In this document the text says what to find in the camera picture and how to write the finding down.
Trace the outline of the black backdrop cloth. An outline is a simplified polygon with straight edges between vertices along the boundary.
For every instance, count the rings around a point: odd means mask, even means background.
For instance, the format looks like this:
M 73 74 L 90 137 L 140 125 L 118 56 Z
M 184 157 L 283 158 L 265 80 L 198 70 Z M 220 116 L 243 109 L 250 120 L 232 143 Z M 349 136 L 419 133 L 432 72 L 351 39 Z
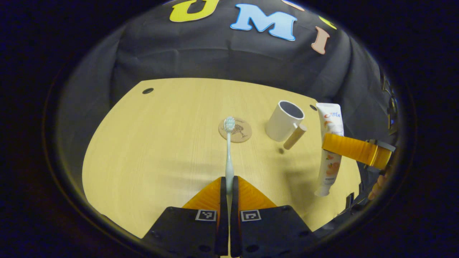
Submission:
M 267 30 L 235 30 L 237 4 L 287 13 L 295 41 Z M 98 42 L 64 84 L 56 142 L 64 167 L 81 173 L 90 139 L 108 111 L 136 84 L 160 78 L 217 78 L 282 88 L 341 106 L 345 134 L 395 144 L 382 67 L 354 35 L 311 10 L 281 0 L 220 0 L 210 16 L 170 21 L 173 3 L 148 10 Z

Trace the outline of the white cup with wooden handle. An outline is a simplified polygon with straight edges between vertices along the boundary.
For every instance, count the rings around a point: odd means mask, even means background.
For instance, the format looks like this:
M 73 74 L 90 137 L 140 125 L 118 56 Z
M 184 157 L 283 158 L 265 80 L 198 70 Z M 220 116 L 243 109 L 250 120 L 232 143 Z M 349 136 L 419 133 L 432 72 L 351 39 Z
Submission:
M 279 101 L 265 126 L 268 137 L 283 142 L 286 150 L 303 137 L 308 128 L 302 124 L 305 114 L 300 107 L 289 101 Z

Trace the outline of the white toothpaste tube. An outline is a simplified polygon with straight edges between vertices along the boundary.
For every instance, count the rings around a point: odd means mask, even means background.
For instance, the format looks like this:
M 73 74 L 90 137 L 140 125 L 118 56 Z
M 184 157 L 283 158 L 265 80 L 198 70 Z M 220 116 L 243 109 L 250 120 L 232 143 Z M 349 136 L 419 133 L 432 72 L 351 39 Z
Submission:
M 321 142 L 325 140 L 326 134 L 336 134 L 342 137 L 344 129 L 340 105 L 317 103 L 316 108 L 321 124 Z M 341 155 L 322 149 L 315 196 L 324 197 L 330 193 L 331 186 L 336 181 L 341 160 Z

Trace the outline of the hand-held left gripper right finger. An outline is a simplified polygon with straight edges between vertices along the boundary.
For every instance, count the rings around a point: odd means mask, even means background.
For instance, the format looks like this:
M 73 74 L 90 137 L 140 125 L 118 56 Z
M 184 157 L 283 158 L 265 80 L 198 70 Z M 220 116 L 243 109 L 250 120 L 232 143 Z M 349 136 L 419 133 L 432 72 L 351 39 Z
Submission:
M 240 176 L 233 178 L 231 257 L 301 258 L 318 241 L 292 206 L 277 206 Z

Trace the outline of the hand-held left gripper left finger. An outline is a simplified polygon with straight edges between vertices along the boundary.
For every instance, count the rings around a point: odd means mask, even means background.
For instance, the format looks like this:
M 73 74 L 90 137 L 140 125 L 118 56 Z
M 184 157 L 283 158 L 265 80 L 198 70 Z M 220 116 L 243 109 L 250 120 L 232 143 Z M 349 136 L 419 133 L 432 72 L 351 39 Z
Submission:
M 169 258 L 220 258 L 228 255 L 225 177 L 219 177 L 182 207 L 167 207 L 143 242 Z

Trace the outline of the round wooden coaster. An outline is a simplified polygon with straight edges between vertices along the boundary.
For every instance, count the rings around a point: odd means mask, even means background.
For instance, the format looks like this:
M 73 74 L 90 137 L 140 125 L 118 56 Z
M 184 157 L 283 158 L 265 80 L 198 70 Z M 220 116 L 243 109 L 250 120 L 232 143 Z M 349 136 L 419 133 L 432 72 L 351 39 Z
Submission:
M 243 143 L 248 141 L 248 139 L 252 136 L 252 129 L 251 125 L 244 119 L 239 117 L 234 117 L 235 119 L 235 128 L 231 134 L 231 142 L 232 143 Z M 223 137 L 223 139 L 227 139 L 227 132 L 225 131 L 224 127 L 224 120 L 221 120 L 218 125 L 218 132 Z

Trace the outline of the pale green toothbrush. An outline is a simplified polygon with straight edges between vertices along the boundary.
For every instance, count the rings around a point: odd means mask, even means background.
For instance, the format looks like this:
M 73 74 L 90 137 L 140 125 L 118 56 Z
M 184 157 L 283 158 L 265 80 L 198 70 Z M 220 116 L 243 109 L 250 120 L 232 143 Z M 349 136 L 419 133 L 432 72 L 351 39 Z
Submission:
M 226 193 L 228 198 L 228 215 L 231 215 L 231 201 L 233 194 L 233 179 L 234 179 L 234 167 L 231 157 L 231 135 L 236 127 L 236 121 L 232 116 L 228 116 L 223 123 L 223 128 L 226 133 L 227 141 L 227 155 L 226 155 L 226 167 L 225 167 L 225 179 L 226 179 Z

